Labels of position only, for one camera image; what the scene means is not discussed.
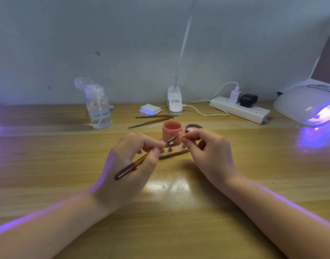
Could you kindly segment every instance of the black adapter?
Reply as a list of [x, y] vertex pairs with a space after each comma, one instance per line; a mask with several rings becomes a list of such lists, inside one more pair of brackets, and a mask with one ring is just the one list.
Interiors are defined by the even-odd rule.
[[257, 95], [245, 94], [239, 99], [239, 104], [244, 107], [250, 107], [257, 102]]

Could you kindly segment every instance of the purple light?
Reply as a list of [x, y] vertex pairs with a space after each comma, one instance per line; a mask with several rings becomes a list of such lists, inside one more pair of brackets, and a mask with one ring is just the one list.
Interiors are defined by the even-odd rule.
[[330, 105], [323, 108], [315, 117], [308, 119], [306, 122], [310, 125], [323, 125], [330, 121]]
[[300, 140], [297, 141], [300, 147], [323, 147], [330, 139], [330, 122], [315, 128], [302, 127], [300, 136]]

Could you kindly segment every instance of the white wall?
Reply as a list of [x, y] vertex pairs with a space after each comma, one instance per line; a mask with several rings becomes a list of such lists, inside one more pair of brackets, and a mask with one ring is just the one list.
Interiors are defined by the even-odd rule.
[[[165, 101], [191, 1], [0, 0], [0, 103], [82, 103], [80, 76], [111, 103]], [[183, 99], [229, 81], [273, 99], [309, 77], [329, 34], [330, 0], [197, 0]]]

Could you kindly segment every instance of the hand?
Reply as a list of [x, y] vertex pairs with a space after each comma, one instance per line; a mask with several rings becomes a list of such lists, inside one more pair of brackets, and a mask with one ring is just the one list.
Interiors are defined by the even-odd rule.
[[239, 174], [233, 163], [228, 139], [209, 130], [196, 129], [183, 135], [182, 142], [199, 169], [220, 191], [227, 179]]
[[[102, 175], [92, 187], [108, 213], [131, 202], [141, 192], [158, 163], [159, 149], [164, 147], [165, 143], [149, 136], [130, 133], [111, 148]], [[142, 153], [141, 149], [148, 152], [143, 163], [136, 171], [116, 181], [115, 174], [130, 165], [136, 153]]]

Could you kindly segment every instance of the pink jar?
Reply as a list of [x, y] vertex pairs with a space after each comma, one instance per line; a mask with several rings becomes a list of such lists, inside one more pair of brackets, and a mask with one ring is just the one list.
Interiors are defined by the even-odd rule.
[[183, 129], [180, 122], [167, 121], [163, 124], [163, 141], [165, 143], [167, 143], [170, 138], [178, 135], [178, 137], [173, 141], [173, 145], [179, 145], [180, 140], [182, 139], [182, 133]]

